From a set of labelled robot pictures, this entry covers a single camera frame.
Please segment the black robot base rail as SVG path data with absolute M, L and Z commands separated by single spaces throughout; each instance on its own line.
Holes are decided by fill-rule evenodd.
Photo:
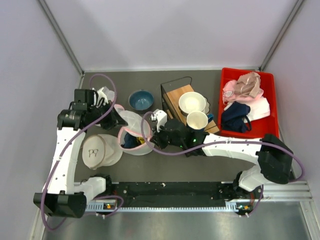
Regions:
M 91 200 L 86 213 L 231 212 L 249 217 L 263 198 L 263 188 L 243 190 L 233 182 L 113 182 Z

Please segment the yellow and navy bra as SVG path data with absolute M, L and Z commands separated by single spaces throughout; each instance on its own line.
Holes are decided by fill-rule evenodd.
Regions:
M 145 140 L 142 137 L 136 137 L 128 132 L 124 135 L 123 143 L 121 147 L 124 149 L 133 149 L 145 143 Z

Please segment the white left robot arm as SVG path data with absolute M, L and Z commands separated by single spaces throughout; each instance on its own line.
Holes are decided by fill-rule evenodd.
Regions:
M 99 90 L 76 89 L 68 109 L 57 117 L 57 140 L 48 181 L 33 203 L 51 217 L 81 218 L 90 201 L 100 195 L 109 198 L 114 191 L 108 176 L 95 175 L 75 182 L 79 153 L 84 164 L 95 170 L 117 163 L 122 155 L 118 140 L 109 134 L 86 138 L 88 128 L 97 125 L 104 130 L 123 127 L 121 108 L 113 106 L 115 93 L 107 87 Z

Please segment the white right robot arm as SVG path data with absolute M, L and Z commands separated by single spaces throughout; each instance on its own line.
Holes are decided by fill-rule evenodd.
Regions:
M 159 109 L 151 114 L 150 120 L 156 123 L 150 141 L 160 149 L 175 146 L 186 156 L 227 157 L 252 163 L 250 169 L 238 173 L 233 181 L 233 192 L 239 198 L 264 184 L 290 182 L 293 152 L 273 134 L 252 139 L 223 137 L 193 130 L 176 118 L 168 119 Z

